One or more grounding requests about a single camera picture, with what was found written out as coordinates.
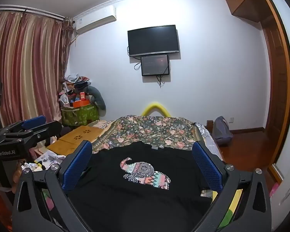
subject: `curtain rod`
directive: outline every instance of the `curtain rod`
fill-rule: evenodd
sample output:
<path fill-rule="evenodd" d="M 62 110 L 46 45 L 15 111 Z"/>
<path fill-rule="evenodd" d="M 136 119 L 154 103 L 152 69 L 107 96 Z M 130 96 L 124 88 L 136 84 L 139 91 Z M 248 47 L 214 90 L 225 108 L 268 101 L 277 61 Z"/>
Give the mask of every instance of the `curtain rod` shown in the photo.
<path fill-rule="evenodd" d="M 48 12 L 45 10 L 35 9 L 35 8 L 25 7 L 25 6 L 18 6 L 18 5 L 9 5 L 9 4 L 0 4 L 0 11 L 13 11 L 13 12 L 25 12 L 26 11 L 28 13 L 54 18 L 54 19 L 59 20 L 59 21 L 63 21 L 65 18 L 61 15 L 51 13 L 51 12 Z"/>

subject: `green storage basket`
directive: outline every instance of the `green storage basket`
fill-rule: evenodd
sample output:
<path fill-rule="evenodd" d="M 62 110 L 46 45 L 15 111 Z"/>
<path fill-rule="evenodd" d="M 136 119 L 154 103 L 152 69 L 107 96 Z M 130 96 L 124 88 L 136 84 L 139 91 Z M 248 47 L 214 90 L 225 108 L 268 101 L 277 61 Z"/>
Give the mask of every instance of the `green storage basket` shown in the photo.
<path fill-rule="evenodd" d="M 61 108 L 62 123 L 70 126 L 88 125 L 99 119 L 99 111 L 96 105 L 88 104 L 74 109 Z"/>

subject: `floral blanket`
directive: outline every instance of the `floral blanket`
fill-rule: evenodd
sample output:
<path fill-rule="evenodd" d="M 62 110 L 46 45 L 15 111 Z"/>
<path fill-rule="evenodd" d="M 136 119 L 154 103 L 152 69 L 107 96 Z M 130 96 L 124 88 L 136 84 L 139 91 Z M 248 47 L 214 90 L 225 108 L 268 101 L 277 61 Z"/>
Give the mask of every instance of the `floral blanket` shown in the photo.
<path fill-rule="evenodd" d="M 125 116 L 115 120 L 111 127 L 93 142 L 93 151 L 130 145 L 135 141 L 156 147 L 191 150 L 200 140 L 197 126 L 184 118 Z"/>

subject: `rhinestone elephant design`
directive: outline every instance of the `rhinestone elephant design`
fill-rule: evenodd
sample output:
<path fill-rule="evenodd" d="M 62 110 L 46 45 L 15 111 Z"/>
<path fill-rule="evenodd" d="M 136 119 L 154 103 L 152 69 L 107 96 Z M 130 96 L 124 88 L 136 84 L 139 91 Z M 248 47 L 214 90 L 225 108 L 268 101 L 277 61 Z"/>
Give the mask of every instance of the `rhinestone elephant design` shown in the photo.
<path fill-rule="evenodd" d="M 121 169 L 127 173 L 124 175 L 128 181 L 149 184 L 154 187 L 169 189 L 171 180 L 164 173 L 154 170 L 154 167 L 147 162 L 136 162 L 133 164 L 126 164 L 130 157 L 124 159 L 120 163 Z"/>

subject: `television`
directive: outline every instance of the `television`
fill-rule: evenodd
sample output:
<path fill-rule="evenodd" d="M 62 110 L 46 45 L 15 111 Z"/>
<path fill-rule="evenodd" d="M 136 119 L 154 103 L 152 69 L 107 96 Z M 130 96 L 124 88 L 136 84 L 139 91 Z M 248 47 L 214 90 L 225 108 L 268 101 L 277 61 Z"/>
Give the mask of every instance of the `television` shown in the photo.
<path fill-rule="evenodd" d="M 128 31 L 129 56 L 179 52 L 175 25 Z"/>
<path fill-rule="evenodd" d="M 142 76 L 169 75 L 168 55 L 150 55 L 141 57 Z"/>

